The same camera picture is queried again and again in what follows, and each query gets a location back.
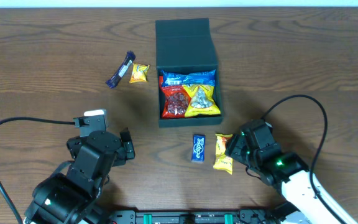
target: blue candy package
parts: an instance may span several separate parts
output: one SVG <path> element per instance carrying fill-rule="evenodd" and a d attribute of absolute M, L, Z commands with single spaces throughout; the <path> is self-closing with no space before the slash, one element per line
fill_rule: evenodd
<path fill-rule="evenodd" d="M 192 162 L 204 161 L 205 136 L 195 134 L 193 137 Z"/>
<path fill-rule="evenodd" d="M 162 87 L 170 85 L 190 85 L 201 84 L 215 86 L 215 69 L 208 72 L 195 72 L 188 75 L 182 75 L 174 72 L 161 70 L 163 82 Z"/>

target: green box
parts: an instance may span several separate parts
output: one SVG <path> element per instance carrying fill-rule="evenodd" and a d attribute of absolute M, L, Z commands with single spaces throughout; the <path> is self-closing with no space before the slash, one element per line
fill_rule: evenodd
<path fill-rule="evenodd" d="M 157 48 L 157 81 L 161 70 L 189 74 L 216 70 L 213 100 L 221 110 L 219 115 L 199 115 L 192 118 L 162 119 L 165 95 L 158 83 L 159 114 L 161 128 L 221 124 L 223 105 L 219 85 L 218 60 L 209 31 L 209 19 L 179 19 L 155 21 Z"/>

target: wooden table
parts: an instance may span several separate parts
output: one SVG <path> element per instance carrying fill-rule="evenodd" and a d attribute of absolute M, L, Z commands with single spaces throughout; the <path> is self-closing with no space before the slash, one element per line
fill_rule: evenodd
<path fill-rule="evenodd" d="M 219 58 L 225 119 L 219 126 L 160 129 L 156 19 L 209 17 Z M 104 83 L 132 49 L 151 64 L 148 83 Z M 0 9 L 0 119 L 70 121 L 106 108 L 109 130 L 129 127 L 136 159 L 112 169 L 101 204 L 109 209 L 268 207 L 283 199 L 234 163 L 214 170 L 215 133 L 233 133 L 276 101 L 308 94 L 325 106 L 328 138 L 316 174 L 358 221 L 358 8 Z M 279 106 L 268 121 L 285 151 L 310 162 L 323 131 L 309 100 Z M 190 162 L 194 133 L 206 159 Z M 0 178 L 23 215 L 34 187 L 70 159 L 69 126 L 16 121 L 0 127 Z M 0 194 L 0 223 L 15 223 Z"/>

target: yellow candy package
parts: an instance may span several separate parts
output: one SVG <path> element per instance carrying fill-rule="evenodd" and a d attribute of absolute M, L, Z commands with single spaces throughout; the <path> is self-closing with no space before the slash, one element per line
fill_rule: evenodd
<path fill-rule="evenodd" d="M 134 68 L 132 69 L 132 76 L 129 83 L 135 82 L 147 82 L 146 74 L 150 65 L 141 65 L 138 63 L 134 63 Z"/>
<path fill-rule="evenodd" d="M 187 94 L 191 97 L 187 107 L 185 118 L 197 116 L 199 114 L 216 115 L 221 114 L 218 106 L 212 99 L 214 87 L 211 85 L 183 85 Z"/>
<path fill-rule="evenodd" d="M 226 170 L 230 175 L 233 173 L 233 159 L 224 154 L 226 143 L 232 137 L 232 134 L 216 134 L 216 160 L 214 169 Z"/>

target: dark green lid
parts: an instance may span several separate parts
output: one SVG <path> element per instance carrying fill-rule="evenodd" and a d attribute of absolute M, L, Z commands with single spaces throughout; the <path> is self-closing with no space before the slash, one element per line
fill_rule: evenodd
<path fill-rule="evenodd" d="M 217 65 L 209 19 L 155 21 L 157 68 Z"/>

